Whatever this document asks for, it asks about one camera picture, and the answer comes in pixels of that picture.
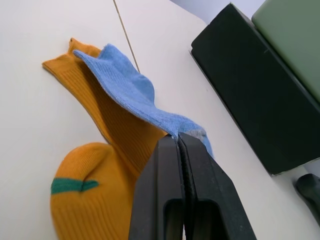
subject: white wall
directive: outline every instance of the white wall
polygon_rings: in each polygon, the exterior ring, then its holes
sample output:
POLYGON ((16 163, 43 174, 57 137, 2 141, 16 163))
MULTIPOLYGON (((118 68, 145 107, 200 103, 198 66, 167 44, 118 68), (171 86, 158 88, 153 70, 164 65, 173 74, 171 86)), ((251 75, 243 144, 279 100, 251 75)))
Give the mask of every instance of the white wall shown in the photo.
MULTIPOLYGON (((230 3, 228 0, 171 0, 188 12, 209 24, 211 20, 230 3)), ((232 3, 248 18, 262 5, 264 0, 234 0, 232 3)))

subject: orange sock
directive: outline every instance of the orange sock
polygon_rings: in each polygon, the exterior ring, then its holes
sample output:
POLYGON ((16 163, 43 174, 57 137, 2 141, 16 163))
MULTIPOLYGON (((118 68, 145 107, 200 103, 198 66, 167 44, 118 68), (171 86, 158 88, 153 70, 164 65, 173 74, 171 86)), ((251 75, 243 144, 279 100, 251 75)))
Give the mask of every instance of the orange sock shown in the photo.
POLYGON ((166 133, 137 118, 114 102, 102 89, 86 64, 73 54, 80 50, 97 57, 100 50, 74 38, 66 54, 42 65, 53 74, 84 106, 102 135, 119 151, 130 171, 138 177, 157 141, 166 133))
POLYGON ((110 144, 72 150, 51 185, 50 208, 60 240, 128 240, 134 181, 110 144))

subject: white surface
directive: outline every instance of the white surface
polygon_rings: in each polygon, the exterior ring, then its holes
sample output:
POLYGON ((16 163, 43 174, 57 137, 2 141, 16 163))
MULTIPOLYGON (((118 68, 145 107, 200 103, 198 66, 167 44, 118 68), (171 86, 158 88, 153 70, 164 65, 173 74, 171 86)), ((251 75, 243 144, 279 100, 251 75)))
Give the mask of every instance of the white surface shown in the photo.
POLYGON ((257 239, 318 240, 320 228, 292 185, 307 171, 270 177, 189 54, 206 24, 168 0, 116 3, 139 69, 154 85, 156 105, 206 129, 257 239))
POLYGON ((304 168, 311 174, 320 176, 320 158, 310 161, 304 165, 304 168))
POLYGON ((64 156, 104 139, 42 62, 71 37, 131 52, 112 0, 11 0, 0 7, 0 239, 56 240, 50 186, 64 156))
MULTIPOLYGON (((171 0, 183 9, 196 15, 209 24, 217 14, 230 3, 230 0, 171 0)), ((231 1, 248 18, 264 3, 265 0, 233 0, 231 1)))

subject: sock cuff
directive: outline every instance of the sock cuff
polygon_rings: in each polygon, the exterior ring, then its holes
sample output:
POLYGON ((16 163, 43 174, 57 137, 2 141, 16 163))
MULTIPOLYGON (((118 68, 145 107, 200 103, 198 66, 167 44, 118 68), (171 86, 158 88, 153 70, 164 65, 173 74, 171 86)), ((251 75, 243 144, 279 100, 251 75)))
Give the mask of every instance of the sock cuff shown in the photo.
POLYGON ((97 57, 101 52, 95 46, 83 44, 72 37, 69 41, 68 51, 65 54, 43 62, 42 66, 55 76, 63 72, 72 71, 75 68, 85 67, 83 61, 74 55, 74 50, 80 50, 94 57, 97 57))

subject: black box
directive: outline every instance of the black box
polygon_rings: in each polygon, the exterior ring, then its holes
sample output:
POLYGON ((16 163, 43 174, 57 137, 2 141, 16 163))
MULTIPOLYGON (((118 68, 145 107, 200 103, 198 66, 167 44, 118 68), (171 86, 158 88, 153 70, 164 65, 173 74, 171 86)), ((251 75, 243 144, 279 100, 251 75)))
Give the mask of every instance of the black box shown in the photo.
POLYGON ((318 102, 232 4, 191 53, 269 173, 320 157, 318 102))

